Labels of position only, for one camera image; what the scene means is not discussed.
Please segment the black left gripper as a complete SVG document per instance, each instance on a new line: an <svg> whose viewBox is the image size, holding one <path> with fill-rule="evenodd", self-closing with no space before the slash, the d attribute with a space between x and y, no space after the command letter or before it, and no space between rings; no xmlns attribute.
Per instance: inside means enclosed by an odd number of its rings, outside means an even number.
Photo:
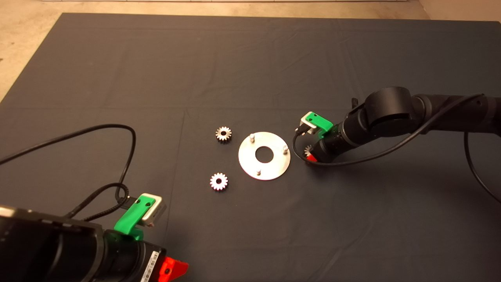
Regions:
<svg viewBox="0 0 501 282"><path fill-rule="evenodd" d="M116 231L106 231L104 243L104 282L173 282L189 268L165 257L165 248Z"/></svg>

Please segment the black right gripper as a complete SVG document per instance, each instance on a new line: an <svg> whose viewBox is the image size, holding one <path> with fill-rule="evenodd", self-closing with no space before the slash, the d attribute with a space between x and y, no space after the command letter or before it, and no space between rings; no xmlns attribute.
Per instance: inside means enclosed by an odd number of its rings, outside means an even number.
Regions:
<svg viewBox="0 0 501 282"><path fill-rule="evenodd" d="M339 155L352 150L355 146L345 140L340 124L333 128L322 139L313 145L313 155L309 154L306 159L310 162L331 163Z"/></svg>

